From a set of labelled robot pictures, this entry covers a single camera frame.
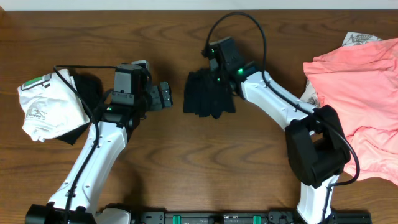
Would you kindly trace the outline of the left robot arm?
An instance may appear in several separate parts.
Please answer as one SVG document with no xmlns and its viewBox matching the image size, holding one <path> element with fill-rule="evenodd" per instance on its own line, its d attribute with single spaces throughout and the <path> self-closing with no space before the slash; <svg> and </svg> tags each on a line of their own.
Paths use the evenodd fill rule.
<svg viewBox="0 0 398 224">
<path fill-rule="evenodd" d="M 25 215 L 27 224 L 135 223 L 138 216 L 126 205 L 111 203 L 97 211 L 98 201 L 114 162 L 126 147 L 132 132 L 148 111 L 170 108 L 167 82 L 132 95 L 109 90 L 110 103 L 101 102 L 97 122 L 90 126 L 83 149 L 69 175 L 46 205 L 33 204 Z"/>
</svg>

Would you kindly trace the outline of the black t-shirt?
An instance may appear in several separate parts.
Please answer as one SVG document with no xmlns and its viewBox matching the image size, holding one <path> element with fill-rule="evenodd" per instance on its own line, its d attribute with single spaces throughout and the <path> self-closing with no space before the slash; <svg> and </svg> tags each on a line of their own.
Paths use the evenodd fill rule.
<svg viewBox="0 0 398 224">
<path fill-rule="evenodd" d="M 223 112 L 235 113 L 232 92 L 215 72 L 199 69 L 189 72 L 184 89 L 183 112 L 218 119 Z"/>
</svg>

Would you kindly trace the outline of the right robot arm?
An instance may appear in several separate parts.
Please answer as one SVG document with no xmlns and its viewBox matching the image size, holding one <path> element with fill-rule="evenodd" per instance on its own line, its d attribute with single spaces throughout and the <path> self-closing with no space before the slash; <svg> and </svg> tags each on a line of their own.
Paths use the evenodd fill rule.
<svg viewBox="0 0 398 224">
<path fill-rule="evenodd" d="M 220 95 L 236 92 L 260 107 L 285 131 L 290 167 L 301 182 L 300 201 L 291 223 L 350 223 L 350 216 L 331 209 L 333 190 L 341 186 L 345 164 L 357 156 L 346 140 L 337 112 L 317 108 L 277 84 L 253 63 L 244 63 L 233 40 L 208 44 L 202 54 L 210 61 Z"/>
</svg>

